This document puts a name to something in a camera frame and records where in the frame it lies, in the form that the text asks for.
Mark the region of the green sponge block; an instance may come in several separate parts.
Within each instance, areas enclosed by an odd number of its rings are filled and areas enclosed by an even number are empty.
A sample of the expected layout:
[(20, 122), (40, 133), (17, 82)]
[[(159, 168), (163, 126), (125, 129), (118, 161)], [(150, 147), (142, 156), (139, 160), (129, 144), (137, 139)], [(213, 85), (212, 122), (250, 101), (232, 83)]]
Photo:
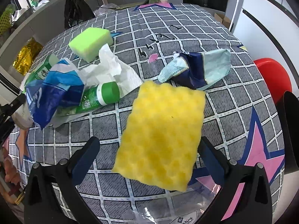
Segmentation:
[(113, 45), (110, 31), (103, 28), (88, 27), (69, 42), (69, 47), (74, 54), (87, 63), (93, 62), (99, 50), (105, 44)]

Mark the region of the white green carton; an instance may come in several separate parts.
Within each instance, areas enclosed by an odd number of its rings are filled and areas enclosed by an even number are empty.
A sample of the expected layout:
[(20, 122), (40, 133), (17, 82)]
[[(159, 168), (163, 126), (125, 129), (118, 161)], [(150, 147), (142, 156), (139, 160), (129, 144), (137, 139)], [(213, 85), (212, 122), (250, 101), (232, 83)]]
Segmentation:
[(25, 86), (31, 81), (45, 79), (51, 68), (58, 62), (59, 59), (55, 54), (47, 55), (42, 63), (40, 63), (32, 72), (28, 72), (25, 75), (20, 85), (20, 90), (22, 93), (25, 93)]

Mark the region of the white paper towel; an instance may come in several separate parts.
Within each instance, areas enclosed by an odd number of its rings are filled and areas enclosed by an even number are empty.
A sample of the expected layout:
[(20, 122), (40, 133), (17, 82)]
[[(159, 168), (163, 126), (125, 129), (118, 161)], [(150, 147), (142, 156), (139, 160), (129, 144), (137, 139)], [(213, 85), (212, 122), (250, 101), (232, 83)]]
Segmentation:
[(119, 87), (120, 97), (123, 98), (142, 85), (135, 70), (122, 62), (107, 44), (99, 50), (99, 59), (99, 64), (91, 64), (80, 70), (85, 86), (92, 87), (114, 81)]

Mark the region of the gold foil bag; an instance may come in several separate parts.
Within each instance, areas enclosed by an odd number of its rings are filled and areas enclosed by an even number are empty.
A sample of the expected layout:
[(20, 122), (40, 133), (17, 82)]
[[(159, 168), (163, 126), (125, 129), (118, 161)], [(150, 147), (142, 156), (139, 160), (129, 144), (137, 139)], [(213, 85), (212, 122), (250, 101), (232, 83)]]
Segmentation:
[(39, 52), (43, 49), (43, 46), (37, 42), (33, 37), (31, 37), (25, 46), (19, 51), (13, 67), (17, 72), (25, 76), (29, 69), (31, 68), (35, 58)]

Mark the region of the white refrigerator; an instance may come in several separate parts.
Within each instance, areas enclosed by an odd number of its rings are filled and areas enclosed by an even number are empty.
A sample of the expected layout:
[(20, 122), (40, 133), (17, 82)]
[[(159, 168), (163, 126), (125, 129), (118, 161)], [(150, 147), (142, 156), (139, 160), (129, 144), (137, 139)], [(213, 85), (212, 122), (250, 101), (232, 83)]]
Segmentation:
[(298, 19), (286, 0), (243, 0), (233, 35), (253, 60), (279, 62), (298, 89)]

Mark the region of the light blue navy wrapper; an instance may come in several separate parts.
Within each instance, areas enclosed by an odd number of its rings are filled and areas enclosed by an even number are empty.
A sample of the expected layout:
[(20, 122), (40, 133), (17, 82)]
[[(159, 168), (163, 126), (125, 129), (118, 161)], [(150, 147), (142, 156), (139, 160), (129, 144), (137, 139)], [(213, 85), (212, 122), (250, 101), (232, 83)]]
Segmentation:
[(172, 80), (180, 86), (204, 91), (227, 76), (231, 66), (228, 49), (174, 53), (173, 59), (161, 70), (158, 81)]

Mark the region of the blue white plastic bag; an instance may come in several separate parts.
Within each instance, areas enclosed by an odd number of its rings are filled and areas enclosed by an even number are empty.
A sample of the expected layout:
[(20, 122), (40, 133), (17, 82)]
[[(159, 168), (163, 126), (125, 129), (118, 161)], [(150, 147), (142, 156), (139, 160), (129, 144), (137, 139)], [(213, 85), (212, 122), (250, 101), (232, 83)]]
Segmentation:
[(85, 77), (68, 59), (58, 61), (45, 79), (36, 79), (25, 86), (28, 109), (34, 123), (44, 129), (58, 107), (78, 106), (84, 91)]

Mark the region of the grey checkered tablecloth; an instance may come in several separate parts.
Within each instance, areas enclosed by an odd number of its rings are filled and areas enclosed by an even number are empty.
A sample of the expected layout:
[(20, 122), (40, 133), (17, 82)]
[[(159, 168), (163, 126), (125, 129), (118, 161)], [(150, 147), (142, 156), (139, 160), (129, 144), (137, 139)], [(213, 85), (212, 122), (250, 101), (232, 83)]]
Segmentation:
[(240, 41), (192, 4), (114, 11), (50, 40), (10, 136), (25, 223), (271, 223), (278, 113)]

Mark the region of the yellow textured sponge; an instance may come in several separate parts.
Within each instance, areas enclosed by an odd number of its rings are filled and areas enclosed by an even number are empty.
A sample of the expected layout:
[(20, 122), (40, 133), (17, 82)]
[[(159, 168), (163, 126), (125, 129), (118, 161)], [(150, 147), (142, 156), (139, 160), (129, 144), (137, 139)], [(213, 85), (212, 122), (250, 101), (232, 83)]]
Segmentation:
[(112, 172), (184, 192), (202, 136), (205, 92), (144, 82), (122, 133)]

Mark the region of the cardboard box on floor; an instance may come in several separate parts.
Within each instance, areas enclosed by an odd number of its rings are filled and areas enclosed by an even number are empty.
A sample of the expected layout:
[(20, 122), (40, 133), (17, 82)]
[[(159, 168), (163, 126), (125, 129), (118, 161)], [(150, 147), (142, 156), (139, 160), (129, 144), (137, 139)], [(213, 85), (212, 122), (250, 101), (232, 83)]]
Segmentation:
[(226, 17), (224, 14), (217, 14), (214, 13), (214, 18), (220, 22), (224, 27), (226, 27), (228, 30), (231, 30), (231, 19), (229, 19), (228, 17)]

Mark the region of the green-capped plastic bottle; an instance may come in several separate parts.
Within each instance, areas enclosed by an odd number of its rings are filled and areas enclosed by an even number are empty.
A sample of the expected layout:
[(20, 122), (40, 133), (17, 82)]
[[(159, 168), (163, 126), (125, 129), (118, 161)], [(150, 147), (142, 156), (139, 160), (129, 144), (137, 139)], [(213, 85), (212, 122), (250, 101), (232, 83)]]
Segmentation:
[(57, 117), (71, 116), (97, 110), (120, 100), (120, 90), (115, 81), (101, 83), (86, 89), (83, 92), (81, 102), (78, 106), (63, 108), (56, 111)]

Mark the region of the clear plastic packaging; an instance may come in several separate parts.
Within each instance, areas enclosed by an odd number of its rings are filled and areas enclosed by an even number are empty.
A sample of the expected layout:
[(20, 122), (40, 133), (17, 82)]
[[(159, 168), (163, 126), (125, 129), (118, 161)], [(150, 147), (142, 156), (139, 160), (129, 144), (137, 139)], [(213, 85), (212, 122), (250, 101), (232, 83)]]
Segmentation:
[(197, 181), (185, 192), (171, 192), (159, 199), (138, 201), (130, 223), (195, 223), (221, 189)]

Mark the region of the red round stool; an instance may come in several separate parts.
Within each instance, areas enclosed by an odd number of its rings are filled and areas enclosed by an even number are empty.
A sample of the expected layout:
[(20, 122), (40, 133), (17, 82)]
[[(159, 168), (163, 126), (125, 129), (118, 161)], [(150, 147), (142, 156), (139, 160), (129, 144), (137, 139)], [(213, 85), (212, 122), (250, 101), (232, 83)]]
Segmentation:
[(275, 104), (286, 91), (292, 92), (290, 77), (279, 62), (271, 58), (261, 58), (254, 60), (254, 63), (264, 78)]

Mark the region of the black plastic bag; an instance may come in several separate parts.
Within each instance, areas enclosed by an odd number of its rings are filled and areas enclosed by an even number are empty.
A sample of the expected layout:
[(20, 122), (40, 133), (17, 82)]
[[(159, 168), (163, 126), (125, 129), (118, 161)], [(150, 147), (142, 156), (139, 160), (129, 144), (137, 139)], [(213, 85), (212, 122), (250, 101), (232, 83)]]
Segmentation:
[(70, 29), (80, 23), (95, 18), (95, 14), (85, 0), (66, 0), (64, 7), (64, 28)]

